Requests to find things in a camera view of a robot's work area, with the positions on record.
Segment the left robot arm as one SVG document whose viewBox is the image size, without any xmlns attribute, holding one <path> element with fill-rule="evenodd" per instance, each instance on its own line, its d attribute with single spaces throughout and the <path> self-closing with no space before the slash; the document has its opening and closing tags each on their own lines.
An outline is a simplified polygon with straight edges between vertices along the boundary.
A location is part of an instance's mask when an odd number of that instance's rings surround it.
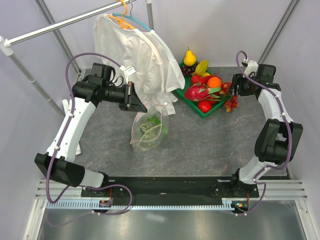
<svg viewBox="0 0 320 240">
<path fill-rule="evenodd" d="M 136 72 L 135 68 L 121 66 L 120 69 L 124 74 L 124 85 L 116 86 L 112 82 L 116 73 L 112 66 L 94 63 L 91 74 L 72 87 L 74 98 L 69 102 L 56 137 L 46 152 L 38 153 L 34 159 L 45 177 L 70 187 L 92 187 L 99 197 L 109 193 L 110 185 L 104 181 L 106 174 L 75 164 L 74 160 L 83 131 L 99 103 L 117 103 L 122 111 L 147 112 L 134 83 L 128 80 Z"/>
</svg>

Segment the green melon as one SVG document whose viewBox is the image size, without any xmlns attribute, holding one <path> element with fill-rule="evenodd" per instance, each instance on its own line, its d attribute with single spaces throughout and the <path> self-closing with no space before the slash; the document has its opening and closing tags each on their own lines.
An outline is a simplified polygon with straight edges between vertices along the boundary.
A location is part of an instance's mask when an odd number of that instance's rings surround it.
<svg viewBox="0 0 320 240">
<path fill-rule="evenodd" d="M 142 150 L 155 148 L 160 143 L 162 124 L 156 125 L 151 121 L 144 121 L 139 125 L 139 141 L 137 147 Z"/>
</svg>

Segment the clear pink-dotted zip bag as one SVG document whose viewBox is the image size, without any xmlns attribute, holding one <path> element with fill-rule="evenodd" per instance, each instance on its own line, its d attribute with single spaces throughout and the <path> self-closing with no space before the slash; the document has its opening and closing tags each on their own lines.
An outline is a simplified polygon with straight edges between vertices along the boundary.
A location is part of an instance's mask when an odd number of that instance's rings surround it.
<svg viewBox="0 0 320 240">
<path fill-rule="evenodd" d="M 130 144 L 134 151 L 144 152 L 157 147 L 169 132 L 167 103 L 147 103 L 147 112 L 136 114 Z"/>
</svg>

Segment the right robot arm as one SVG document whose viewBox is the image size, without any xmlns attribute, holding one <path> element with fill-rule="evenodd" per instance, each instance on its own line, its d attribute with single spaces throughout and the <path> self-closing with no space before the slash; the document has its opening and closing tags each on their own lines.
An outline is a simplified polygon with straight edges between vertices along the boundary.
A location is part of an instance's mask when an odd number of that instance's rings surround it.
<svg viewBox="0 0 320 240">
<path fill-rule="evenodd" d="M 255 142 L 254 157 L 235 173 L 236 180 L 229 184 L 235 197 L 247 191 L 270 169 L 284 168 L 294 157 L 303 133 L 303 126 L 295 123 L 283 105 L 281 87 L 274 82 L 276 67 L 244 60 L 244 73 L 234 74 L 230 93 L 254 95 L 262 106 L 266 122 Z"/>
</svg>

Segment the green lettuce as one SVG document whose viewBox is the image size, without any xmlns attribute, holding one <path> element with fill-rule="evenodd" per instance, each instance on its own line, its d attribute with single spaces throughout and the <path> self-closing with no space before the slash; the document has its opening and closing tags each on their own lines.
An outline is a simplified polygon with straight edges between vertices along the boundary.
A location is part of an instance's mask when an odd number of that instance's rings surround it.
<svg viewBox="0 0 320 240">
<path fill-rule="evenodd" d="M 152 116 L 152 117 L 150 117 L 150 118 L 148 118 L 147 119 L 147 121 L 149 121 L 149 122 L 153 122 L 153 123 L 155 123 L 156 125 L 160 125 L 161 124 L 161 120 L 157 117 L 157 116 Z M 166 126 L 162 126 L 162 128 L 161 128 L 161 130 L 162 130 L 162 133 L 164 134 L 164 135 L 167 135 L 168 134 L 168 128 L 166 127 Z"/>
</svg>

